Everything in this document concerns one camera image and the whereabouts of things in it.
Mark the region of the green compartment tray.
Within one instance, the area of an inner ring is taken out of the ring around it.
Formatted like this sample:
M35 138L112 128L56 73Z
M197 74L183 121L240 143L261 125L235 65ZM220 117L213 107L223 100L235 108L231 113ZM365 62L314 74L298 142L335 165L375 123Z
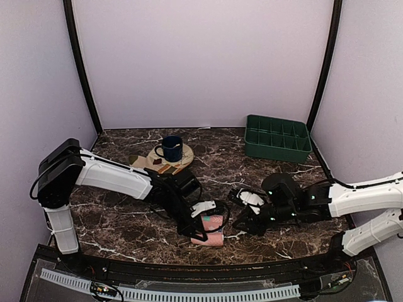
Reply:
M248 115L244 133L249 157L303 164L312 145L305 123L259 115Z

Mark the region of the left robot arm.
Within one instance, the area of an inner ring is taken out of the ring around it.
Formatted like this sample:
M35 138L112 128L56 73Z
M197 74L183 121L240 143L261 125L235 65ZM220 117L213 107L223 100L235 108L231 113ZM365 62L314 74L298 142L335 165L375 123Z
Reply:
M207 240L201 212L186 197L201 187L189 171L159 174L99 157L69 138L43 159L29 195L45 211L64 264L75 274L89 269L88 259L79 253L70 196L76 186L90 186L125 194L160 206L176 222L180 235Z

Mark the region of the pink patterned sock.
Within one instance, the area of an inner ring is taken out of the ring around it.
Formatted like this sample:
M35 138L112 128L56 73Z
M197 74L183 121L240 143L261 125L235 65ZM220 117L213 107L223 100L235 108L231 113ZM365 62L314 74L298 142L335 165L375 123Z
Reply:
M201 241L192 238L191 243L210 247L222 247L224 245L222 230L224 217L222 215L201 215L201 220L207 233L207 240Z

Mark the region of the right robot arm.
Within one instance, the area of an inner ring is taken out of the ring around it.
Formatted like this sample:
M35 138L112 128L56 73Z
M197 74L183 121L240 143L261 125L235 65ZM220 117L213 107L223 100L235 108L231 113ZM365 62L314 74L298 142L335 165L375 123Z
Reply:
M274 173L262 192L232 189L228 199L243 207L232 226L251 235L294 223L316 223L352 213L384 210L369 222L334 235L321 267L336 272L365 249L402 232L402 173L369 182L345 184L326 179L305 188L287 173Z

